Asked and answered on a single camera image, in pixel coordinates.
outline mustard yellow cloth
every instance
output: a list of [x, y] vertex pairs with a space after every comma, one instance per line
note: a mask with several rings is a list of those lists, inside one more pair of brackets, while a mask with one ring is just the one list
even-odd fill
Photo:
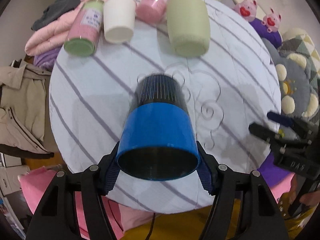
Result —
[[[281, 197], [284, 210], [289, 206], [288, 194], [283, 194]], [[155, 219], [154, 227], [150, 240], [198, 240], [204, 228], [206, 220], [209, 216], [211, 206], [193, 210], [189, 212], [161, 215]], [[230, 239], [235, 235], [237, 220], [240, 211], [240, 200], [235, 200], [231, 223], [229, 226], [226, 239]], [[298, 219], [290, 219], [285, 222], [288, 229], [290, 239], [294, 239], [302, 230], [299, 224], [303, 219], [311, 215], [313, 210], [302, 214]], [[145, 239], [150, 231], [151, 222], [128, 230], [125, 232], [121, 240], [137, 240]]]

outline beige jacket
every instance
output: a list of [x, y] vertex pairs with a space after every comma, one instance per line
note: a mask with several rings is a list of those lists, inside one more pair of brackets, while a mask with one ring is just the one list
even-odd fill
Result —
[[49, 118], [50, 76], [24, 61], [19, 68], [0, 67], [0, 144], [38, 154], [58, 151]]

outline red heart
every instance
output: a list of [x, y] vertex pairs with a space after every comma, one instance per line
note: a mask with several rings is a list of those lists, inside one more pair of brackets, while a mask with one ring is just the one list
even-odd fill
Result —
[[240, 7], [240, 13], [243, 17], [247, 17], [247, 16], [250, 16], [250, 11], [246, 10], [243, 6]]
[[275, 22], [273, 20], [271, 20], [270, 17], [268, 17], [267, 22], [268, 22], [269, 26], [275, 26], [276, 25]]

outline white label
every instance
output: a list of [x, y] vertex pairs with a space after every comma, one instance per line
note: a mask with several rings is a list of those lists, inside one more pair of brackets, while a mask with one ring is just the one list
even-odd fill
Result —
[[97, 31], [100, 31], [101, 23], [102, 13], [92, 8], [87, 10], [81, 21], [82, 25], [89, 25], [95, 28]]

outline white tablecloth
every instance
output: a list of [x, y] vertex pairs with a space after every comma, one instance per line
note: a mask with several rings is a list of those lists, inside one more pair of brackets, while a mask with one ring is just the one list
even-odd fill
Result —
[[[151, 73], [173, 76], [182, 86], [196, 139], [219, 163], [250, 172], [268, 155], [268, 146], [248, 132], [251, 122], [269, 123], [280, 112], [274, 65], [255, 30], [231, 9], [205, 0], [210, 16], [209, 51], [183, 58], [171, 51], [166, 25], [136, 20], [134, 36], [122, 45], [101, 36], [92, 57], [61, 50], [51, 76], [50, 117], [61, 154], [72, 172], [110, 154], [120, 139], [137, 82]], [[196, 172], [168, 182], [119, 174], [108, 197], [132, 208], [184, 212], [212, 204]]]

